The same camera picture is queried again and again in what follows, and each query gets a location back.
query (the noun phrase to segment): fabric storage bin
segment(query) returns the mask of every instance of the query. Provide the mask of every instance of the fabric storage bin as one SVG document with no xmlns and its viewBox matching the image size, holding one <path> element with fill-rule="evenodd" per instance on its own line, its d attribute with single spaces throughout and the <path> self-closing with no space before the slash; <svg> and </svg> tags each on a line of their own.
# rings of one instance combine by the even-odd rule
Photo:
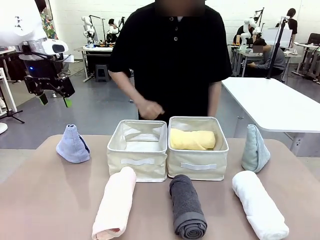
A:
<svg viewBox="0 0 320 240">
<path fill-rule="evenodd" d="M 213 131 L 213 150 L 178 150 L 171 147 L 171 128 L 186 132 Z M 214 117 L 174 116 L 168 127 L 168 176 L 184 174 L 192 180 L 222 181 L 227 168 L 229 146 L 218 120 Z"/>
<path fill-rule="evenodd" d="M 107 145 L 110 176 L 129 166 L 137 182 L 163 182 L 167 178 L 167 149 L 166 122 L 122 120 Z"/>
</svg>

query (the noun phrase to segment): pale green folded towel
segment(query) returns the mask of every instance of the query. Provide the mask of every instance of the pale green folded towel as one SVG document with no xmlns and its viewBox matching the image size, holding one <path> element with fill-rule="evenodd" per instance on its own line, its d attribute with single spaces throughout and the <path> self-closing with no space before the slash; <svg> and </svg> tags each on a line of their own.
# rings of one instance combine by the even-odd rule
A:
<svg viewBox="0 0 320 240">
<path fill-rule="evenodd" d="M 258 173 L 270 159 L 264 139 L 255 125 L 248 125 L 244 152 L 242 155 L 242 167 L 245 170 Z"/>
</svg>

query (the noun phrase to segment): light blue folded towel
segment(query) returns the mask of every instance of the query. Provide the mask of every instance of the light blue folded towel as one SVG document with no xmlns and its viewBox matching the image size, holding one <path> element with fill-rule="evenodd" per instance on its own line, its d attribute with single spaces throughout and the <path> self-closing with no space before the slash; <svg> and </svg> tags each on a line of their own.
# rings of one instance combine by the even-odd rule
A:
<svg viewBox="0 0 320 240">
<path fill-rule="evenodd" d="M 252 124 L 248 125 L 247 128 L 248 132 L 241 164 L 245 170 L 258 173 L 269 161 L 270 152 L 258 128 Z"/>
<path fill-rule="evenodd" d="M 90 159 L 90 150 L 74 124 L 66 126 L 62 139 L 56 146 L 56 152 L 73 164 L 80 164 Z"/>
</svg>

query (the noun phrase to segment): floor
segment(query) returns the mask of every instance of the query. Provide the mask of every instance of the floor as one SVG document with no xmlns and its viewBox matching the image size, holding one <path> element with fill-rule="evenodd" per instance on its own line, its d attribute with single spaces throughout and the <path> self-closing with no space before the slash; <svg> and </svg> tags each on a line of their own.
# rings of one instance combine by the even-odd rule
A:
<svg viewBox="0 0 320 240">
<path fill-rule="evenodd" d="M 69 65 L 69 71 L 71 76 L 83 69 L 84 64 L 81 61 Z M 16 106 L 19 106 L 35 97 L 34 95 L 28 92 L 27 87 L 23 81 L 14 83 L 10 82 L 9 87 Z"/>
<path fill-rule="evenodd" d="M 91 79 L 83 83 L 85 74 L 81 67 L 82 63 L 70 66 L 72 73 L 75 73 L 70 79 L 76 91 L 71 97 L 71 108 L 65 107 L 62 98 L 50 98 L 49 94 L 49 103 L 46 106 L 41 105 L 36 97 L 18 106 L 18 110 L 23 110 L 23 112 L 17 117 L 24 120 L 25 124 L 10 118 L 1 120 L 8 124 L 8 130 L 0 135 L 0 169 L 2 170 L 0 171 L 0 176 L 2 176 L 0 183 L 18 168 L 32 154 L 32 150 L 36 149 L 46 138 L 63 134 L 67 124 L 75 124 L 82 135 L 112 135 L 119 121 L 138 117 L 135 105 L 129 102 L 129 98 L 118 89 L 113 81 L 106 83 L 95 82 L 94 79 Z M 320 85 L 292 73 L 286 80 L 288 86 L 320 102 Z M 227 138 L 232 138 L 234 135 L 238 112 L 240 112 L 239 105 L 223 88 L 217 118 Z M 242 129 L 243 138 L 246 137 L 246 126 L 244 125 Z M 290 147 L 292 143 L 292 140 L 284 133 L 262 131 L 261 134 L 266 139 L 279 140 L 287 147 Z M 320 180 L 320 158 L 302 157 L 300 159 Z"/>
</svg>

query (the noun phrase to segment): rolled towel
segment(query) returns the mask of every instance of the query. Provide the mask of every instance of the rolled towel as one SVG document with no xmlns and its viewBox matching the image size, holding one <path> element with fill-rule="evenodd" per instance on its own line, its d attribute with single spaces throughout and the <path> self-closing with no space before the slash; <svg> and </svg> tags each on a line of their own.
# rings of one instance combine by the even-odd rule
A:
<svg viewBox="0 0 320 240">
<path fill-rule="evenodd" d="M 129 166 L 110 177 L 92 227 L 93 240 L 109 240 L 125 232 L 136 179 L 135 171 Z"/>
<path fill-rule="evenodd" d="M 185 175 L 174 177 L 170 183 L 170 195 L 175 234 L 183 239 L 202 238 L 208 225 L 190 178 Z"/>
<path fill-rule="evenodd" d="M 247 128 L 248 132 L 241 165 L 245 170 L 258 173 L 269 161 L 270 152 L 259 129 L 252 124 L 249 124 Z"/>
<path fill-rule="evenodd" d="M 208 150 L 216 144 L 213 131 L 182 131 L 176 128 L 170 130 L 170 145 L 180 150 Z"/>
<path fill-rule="evenodd" d="M 246 218 L 260 240 L 281 240 L 289 235 L 285 218 L 253 171 L 242 171 L 232 179 Z"/>
<path fill-rule="evenodd" d="M 62 139 L 55 150 L 65 160 L 73 164 L 83 163 L 90 159 L 90 149 L 74 124 L 65 127 Z"/>
</svg>

